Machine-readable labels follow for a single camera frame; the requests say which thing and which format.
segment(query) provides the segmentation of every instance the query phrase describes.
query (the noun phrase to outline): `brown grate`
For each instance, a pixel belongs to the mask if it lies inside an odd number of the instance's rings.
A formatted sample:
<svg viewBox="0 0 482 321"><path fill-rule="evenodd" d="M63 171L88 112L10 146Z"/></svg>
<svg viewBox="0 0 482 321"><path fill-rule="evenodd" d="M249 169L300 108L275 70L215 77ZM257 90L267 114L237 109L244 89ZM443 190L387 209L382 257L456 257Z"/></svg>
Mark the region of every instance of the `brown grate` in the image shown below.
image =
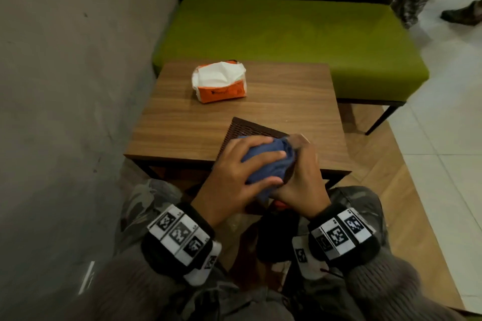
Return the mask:
<svg viewBox="0 0 482 321"><path fill-rule="evenodd" d="M227 130L226 136L224 137L223 144L219 150L216 160L219 158L220 154L224 151L227 143L233 138L238 138L239 136L252 136L252 135L262 135L271 136L275 138L282 138L288 136L288 134L280 131L273 130L272 128L264 127L260 124L256 124L250 121L245 121L238 117L233 117L231 125Z"/></svg>

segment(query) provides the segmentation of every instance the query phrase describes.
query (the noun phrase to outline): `table surface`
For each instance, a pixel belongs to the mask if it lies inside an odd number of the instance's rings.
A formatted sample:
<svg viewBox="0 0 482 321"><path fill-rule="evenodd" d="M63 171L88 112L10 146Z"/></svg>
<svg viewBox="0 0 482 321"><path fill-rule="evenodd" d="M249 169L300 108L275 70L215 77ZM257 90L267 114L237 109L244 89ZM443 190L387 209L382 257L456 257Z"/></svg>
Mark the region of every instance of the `table surface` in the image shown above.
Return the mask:
<svg viewBox="0 0 482 321"><path fill-rule="evenodd" d="M243 61L247 97L202 104L191 75L197 66L212 62L164 65L126 157L214 161L232 118L239 117L288 134L301 133L316 145L321 169L351 171L328 65Z"/></svg>

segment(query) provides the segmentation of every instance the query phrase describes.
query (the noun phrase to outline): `white tile floor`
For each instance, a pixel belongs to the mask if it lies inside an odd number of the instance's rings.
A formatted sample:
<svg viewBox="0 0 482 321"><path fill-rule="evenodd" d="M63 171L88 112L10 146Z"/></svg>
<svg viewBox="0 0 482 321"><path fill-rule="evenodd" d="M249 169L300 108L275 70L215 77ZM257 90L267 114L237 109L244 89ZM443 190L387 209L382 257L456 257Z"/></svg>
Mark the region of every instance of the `white tile floor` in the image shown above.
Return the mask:
<svg viewBox="0 0 482 321"><path fill-rule="evenodd" d="M482 313L482 25L439 19L472 0L431 0L410 33L431 78L389 119L467 309Z"/></svg>

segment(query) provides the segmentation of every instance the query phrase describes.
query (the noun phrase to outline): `hand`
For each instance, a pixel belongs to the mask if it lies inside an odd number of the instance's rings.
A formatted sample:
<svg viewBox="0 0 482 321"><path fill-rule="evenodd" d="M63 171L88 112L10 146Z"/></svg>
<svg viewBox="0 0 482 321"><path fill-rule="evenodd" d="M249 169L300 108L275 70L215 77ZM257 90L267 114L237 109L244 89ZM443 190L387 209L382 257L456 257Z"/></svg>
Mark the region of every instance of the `hand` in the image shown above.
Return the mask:
<svg viewBox="0 0 482 321"><path fill-rule="evenodd" d="M191 203L211 227L242 211L265 188L283 184L283 179L279 177L268 177L257 183L246 184L248 177L256 170L286 157L284 151L270 151L241 162L251 147L271 142L273 137L266 136L249 136L228 142Z"/></svg>
<svg viewBox="0 0 482 321"><path fill-rule="evenodd" d="M314 145L308 143L299 148L292 177L274 191L273 198L286 203L308 219L314 218L331 204Z"/></svg>

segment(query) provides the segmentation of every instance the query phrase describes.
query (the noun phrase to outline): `concrete wall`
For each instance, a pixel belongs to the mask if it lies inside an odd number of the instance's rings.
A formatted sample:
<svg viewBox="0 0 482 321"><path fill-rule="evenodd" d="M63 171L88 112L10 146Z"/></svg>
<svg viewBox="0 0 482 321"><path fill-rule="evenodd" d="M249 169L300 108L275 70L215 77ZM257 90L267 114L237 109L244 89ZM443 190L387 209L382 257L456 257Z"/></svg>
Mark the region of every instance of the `concrete wall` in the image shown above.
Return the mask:
<svg viewBox="0 0 482 321"><path fill-rule="evenodd" d="M122 152L176 4L0 0L1 319L50 314L111 255Z"/></svg>

